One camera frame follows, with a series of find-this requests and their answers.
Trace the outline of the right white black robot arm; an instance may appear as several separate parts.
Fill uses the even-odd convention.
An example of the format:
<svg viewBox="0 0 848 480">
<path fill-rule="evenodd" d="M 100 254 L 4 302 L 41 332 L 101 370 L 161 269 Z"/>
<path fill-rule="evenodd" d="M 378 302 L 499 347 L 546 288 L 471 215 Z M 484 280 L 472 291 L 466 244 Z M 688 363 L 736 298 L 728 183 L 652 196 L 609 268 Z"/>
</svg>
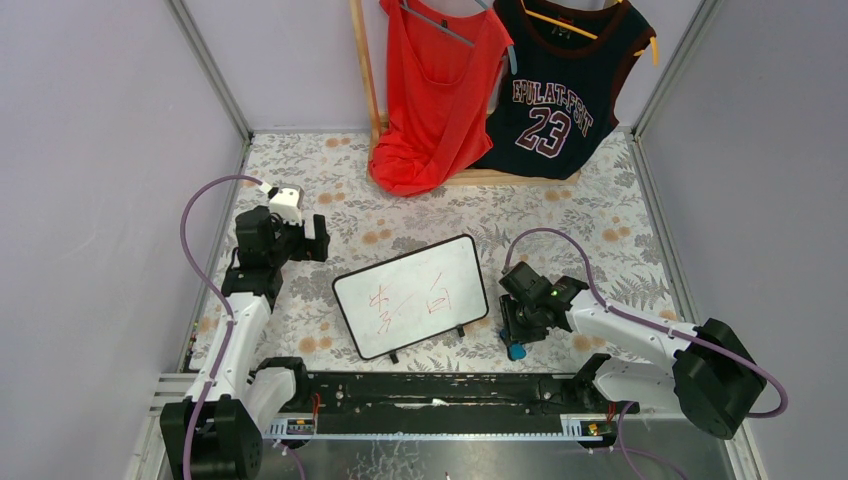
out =
<svg viewBox="0 0 848 480">
<path fill-rule="evenodd" d="M 634 310 L 604 300 L 589 283 L 568 276 L 552 282 L 524 262 L 499 284 L 505 291 L 502 337 L 511 359 L 555 329 L 601 338 L 638 357 L 636 363 L 604 360 L 590 368 L 590 383 L 609 401 L 680 413 L 701 431 L 730 440 L 766 387 L 747 348 L 720 320 L 637 321 Z"/>
</svg>

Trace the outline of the blue whiteboard eraser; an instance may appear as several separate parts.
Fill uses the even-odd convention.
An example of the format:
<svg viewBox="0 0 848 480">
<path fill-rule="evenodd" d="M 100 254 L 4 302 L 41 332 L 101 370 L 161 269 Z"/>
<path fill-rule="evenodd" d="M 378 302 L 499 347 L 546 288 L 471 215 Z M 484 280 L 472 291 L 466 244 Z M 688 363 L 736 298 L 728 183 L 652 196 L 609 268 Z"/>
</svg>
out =
<svg viewBox="0 0 848 480">
<path fill-rule="evenodd" d="M 511 343 L 507 346 L 507 357 L 510 361 L 519 361 L 526 357 L 525 347 L 520 343 Z"/>
</svg>

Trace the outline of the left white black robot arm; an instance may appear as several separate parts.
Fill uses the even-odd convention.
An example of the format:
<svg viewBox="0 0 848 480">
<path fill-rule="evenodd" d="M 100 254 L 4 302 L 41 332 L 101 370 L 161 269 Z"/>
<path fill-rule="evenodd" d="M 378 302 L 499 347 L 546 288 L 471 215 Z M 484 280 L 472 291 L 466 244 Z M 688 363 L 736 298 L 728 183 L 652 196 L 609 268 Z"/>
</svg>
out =
<svg viewBox="0 0 848 480">
<path fill-rule="evenodd" d="M 253 479 L 263 434 L 278 411 L 307 398 L 300 360 L 272 360 L 251 370 L 259 336 L 273 313 L 289 261 L 324 262 L 330 236 L 324 216 L 291 223 L 265 206 L 237 216 L 237 245 L 218 293 L 227 317 L 184 398 L 164 405 L 160 428 L 177 479 Z"/>
</svg>

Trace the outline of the white board with black frame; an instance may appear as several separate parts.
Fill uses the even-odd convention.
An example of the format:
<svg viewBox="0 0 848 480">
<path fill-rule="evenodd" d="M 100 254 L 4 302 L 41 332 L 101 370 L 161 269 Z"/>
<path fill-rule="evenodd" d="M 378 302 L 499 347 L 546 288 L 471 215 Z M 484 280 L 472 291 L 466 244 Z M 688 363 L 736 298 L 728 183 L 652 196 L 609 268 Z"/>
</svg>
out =
<svg viewBox="0 0 848 480">
<path fill-rule="evenodd" d="M 480 260 L 468 234 L 343 274 L 333 280 L 332 291 L 366 361 L 489 313 Z"/>
</svg>

